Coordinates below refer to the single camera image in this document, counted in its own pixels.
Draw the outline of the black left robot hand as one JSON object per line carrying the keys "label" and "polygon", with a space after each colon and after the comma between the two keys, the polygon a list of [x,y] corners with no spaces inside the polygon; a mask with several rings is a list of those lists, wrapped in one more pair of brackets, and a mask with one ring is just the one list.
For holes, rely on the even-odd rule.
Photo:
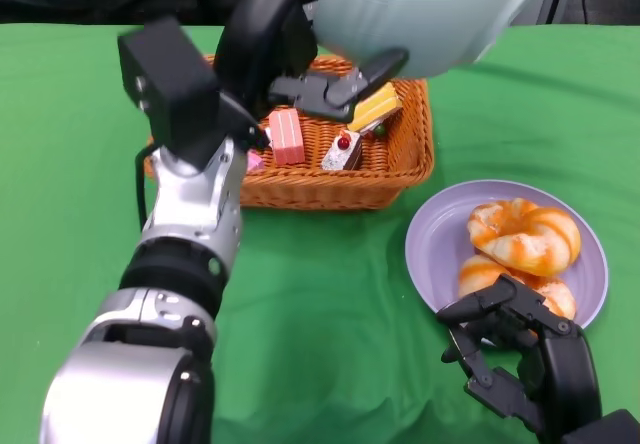
{"label": "black left robot hand", "polygon": [[313,72],[320,42],[312,7],[318,0],[239,0],[219,41],[214,72],[221,116],[256,124],[279,105],[348,123],[356,105],[395,77],[409,58],[388,47],[349,74]]}

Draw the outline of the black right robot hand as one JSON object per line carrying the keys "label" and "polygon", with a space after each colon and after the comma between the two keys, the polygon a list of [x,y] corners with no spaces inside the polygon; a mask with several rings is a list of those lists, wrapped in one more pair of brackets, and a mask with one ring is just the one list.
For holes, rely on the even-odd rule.
{"label": "black right robot hand", "polygon": [[[591,350],[580,326],[554,314],[538,292],[500,275],[494,284],[444,307],[437,320],[450,344],[441,359],[456,362],[465,391],[501,418],[516,418],[541,443],[558,443],[602,416]],[[516,374],[490,368],[487,339],[520,353]]]}

